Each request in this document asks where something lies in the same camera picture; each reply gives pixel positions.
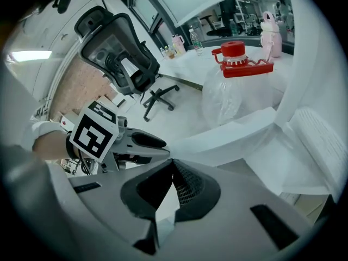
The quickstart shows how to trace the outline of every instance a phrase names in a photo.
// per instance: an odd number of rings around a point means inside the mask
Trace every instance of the pink water bottle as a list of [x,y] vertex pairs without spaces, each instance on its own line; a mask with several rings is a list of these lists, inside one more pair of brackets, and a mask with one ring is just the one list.
[[178,35],[173,35],[172,36],[172,42],[175,44],[175,49],[180,53],[184,54],[186,52],[185,47],[184,47],[184,39],[182,36]]
[[266,54],[265,59],[280,57],[282,53],[282,36],[279,32],[279,26],[276,24],[273,14],[269,11],[263,13],[263,20],[264,22],[261,22],[261,45]]

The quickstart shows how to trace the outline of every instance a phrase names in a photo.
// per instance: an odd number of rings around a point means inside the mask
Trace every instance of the red plastic handle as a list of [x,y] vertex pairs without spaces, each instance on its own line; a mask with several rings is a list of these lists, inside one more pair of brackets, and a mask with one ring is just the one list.
[[215,61],[216,61],[218,64],[222,64],[222,63],[223,63],[223,61],[219,61],[219,60],[218,60],[218,57],[217,57],[217,55],[220,54],[220,53],[222,53],[222,52],[221,52],[221,48],[217,48],[217,49],[213,49],[213,50],[212,50],[212,55],[214,55]]
[[256,76],[258,74],[268,73],[273,71],[273,63],[269,63],[265,61],[264,59],[258,60],[257,63],[255,63],[253,60],[249,60],[249,63],[254,63],[254,66],[250,66],[249,64],[246,66],[241,67],[233,67],[233,68],[227,68],[224,65],[221,65],[220,68],[223,71],[223,77],[230,78],[230,77],[242,77],[242,76]]

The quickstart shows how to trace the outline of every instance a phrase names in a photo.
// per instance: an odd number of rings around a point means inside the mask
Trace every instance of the chair base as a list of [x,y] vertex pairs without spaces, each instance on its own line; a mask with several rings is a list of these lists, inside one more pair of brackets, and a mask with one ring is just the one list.
[[168,106],[168,110],[169,111],[173,111],[174,110],[174,106],[172,104],[170,104],[168,101],[164,100],[161,98],[162,95],[168,93],[169,91],[175,89],[176,91],[179,91],[180,88],[178,85],[174,85],[172,87],[169,87],[167,89],[158,89],[156,91],[156,93],[154,91],[150,91],[150,94],[151,94],[151,97],[146,101],[144,102],[142,105],[146,108],[146,111],[145,111],[145,114],[144,114],[144,120],[146,122],[149,121],[149,118],[147,118],[147,114],[150,112],[151,108],[153,107],[154,103],[155,102],[161,102],[161,103],[164,103],[165,105]]

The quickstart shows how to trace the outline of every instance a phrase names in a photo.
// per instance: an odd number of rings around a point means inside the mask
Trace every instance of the black wristband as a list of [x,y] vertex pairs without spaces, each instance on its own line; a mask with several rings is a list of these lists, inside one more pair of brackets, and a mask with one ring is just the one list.
[[70,135],[71,135],[71,132],[67,132],[66,139],[65,139],[66,151],[67,151],[67,154],[69,155],[69,157],[71,159],[78,159],[79,157],[74,152],[73,144],[69,140],[70,139]]

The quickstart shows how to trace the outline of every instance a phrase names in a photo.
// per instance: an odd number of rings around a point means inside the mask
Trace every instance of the black window frame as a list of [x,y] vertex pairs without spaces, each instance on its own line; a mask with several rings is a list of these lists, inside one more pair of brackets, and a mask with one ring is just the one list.
[[138,19],[138,21],[141,23],[143,28],[148,32],[151,39],[154,41],[154,43],[157,45],[157,47],[160,49],[161,47],[165,47],[167,45],[171,45],[170,43],[166,43],[160,32],[158,31],[158,28],[160,25],[164,22],[168,29],[170,30],[172,35],[181,35],[185,41],[185,48],[189,49],[189,46],[191,45],[191,41],[187,33],[181,28],[181,27],[175,27],[172,19],[169,17],[168,13],[165,11],[165,9],[162,7],[162,5],[157,0],[149,0],[149,2],[153,5],[155,10],[157,11],[156,17],[153,19],[153,22],[151,26],[149,27],[144,20],[139,16],[139,14],[134,10],[132,0],[121,0],[127,8],[132,12],[132,14]]

